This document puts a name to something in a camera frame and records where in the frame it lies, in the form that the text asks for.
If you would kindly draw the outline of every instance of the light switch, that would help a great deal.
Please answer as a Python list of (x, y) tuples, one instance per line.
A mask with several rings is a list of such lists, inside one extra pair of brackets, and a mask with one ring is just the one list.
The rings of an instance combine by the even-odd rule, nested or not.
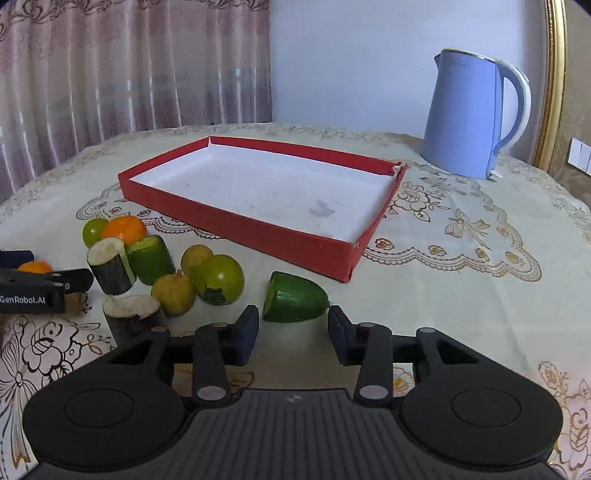
[(583, 167), (583, 165), (585, 165), (585, 172), (586, 173), (589, 173), (590, 160), (591, 160), (591, 147), (586, 144), (582, 144), (581, 153), (579, 155), (579, 165), (581, 165), (581, 167)]
[(591, 147), (573, 137), (570, 142), (568, 163), (591, 175)]
[(569, 149), (569, 164), (573, 167), (577, 167), (579, 170), (587, 171), (587, 166), (589, 163), (587, 162), (586, 165), (580, 165), (580, 157), (581, 157), (581, 150), (583, 149), (583, 143), (573, 137), (570, 141), (570, 149)]

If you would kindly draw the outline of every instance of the cut cucumber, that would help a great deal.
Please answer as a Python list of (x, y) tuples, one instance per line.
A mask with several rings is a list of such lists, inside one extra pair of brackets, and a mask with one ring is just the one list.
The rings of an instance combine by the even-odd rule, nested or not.
[(267, 322), (302, 322), (315, 319), (329, 307), (329, 297), (307, 278), (273, 272), (267, 287), (262, 317)]
[(160, 277), (175, 272), (168, 248), (159, 235), (148, 235), (126, 250), (132, 270), (145, 285), (154, 285)]

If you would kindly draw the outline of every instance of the white paper lining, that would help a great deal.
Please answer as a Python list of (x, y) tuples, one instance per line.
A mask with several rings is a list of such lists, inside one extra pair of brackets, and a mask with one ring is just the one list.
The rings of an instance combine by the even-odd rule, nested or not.
[(379, 215), (396, 177), (210, 144), (132, 180), (263, 222), (355, 242)]

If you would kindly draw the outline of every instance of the curtain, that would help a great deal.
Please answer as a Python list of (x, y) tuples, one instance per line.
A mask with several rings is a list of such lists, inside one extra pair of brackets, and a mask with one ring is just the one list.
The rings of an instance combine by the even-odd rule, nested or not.
[(11, 0), (0, 203), (134, 130), (271, 121), (269, 0)]

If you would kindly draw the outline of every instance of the green tomato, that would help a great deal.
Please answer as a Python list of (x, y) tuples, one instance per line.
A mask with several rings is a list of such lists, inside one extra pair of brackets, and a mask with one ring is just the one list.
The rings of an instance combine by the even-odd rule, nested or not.
[(82, 229), (82, 241), (88, 248), (100, 240), (100, 233), (107, 223), (109, 222), (104, 218), (93, 218), (86, 222)]
[(189, 276), (197, 295), (212, 305), (233, 303), (244, 290), (242, 267), (228, 255), (206, 258), (191, 268)]

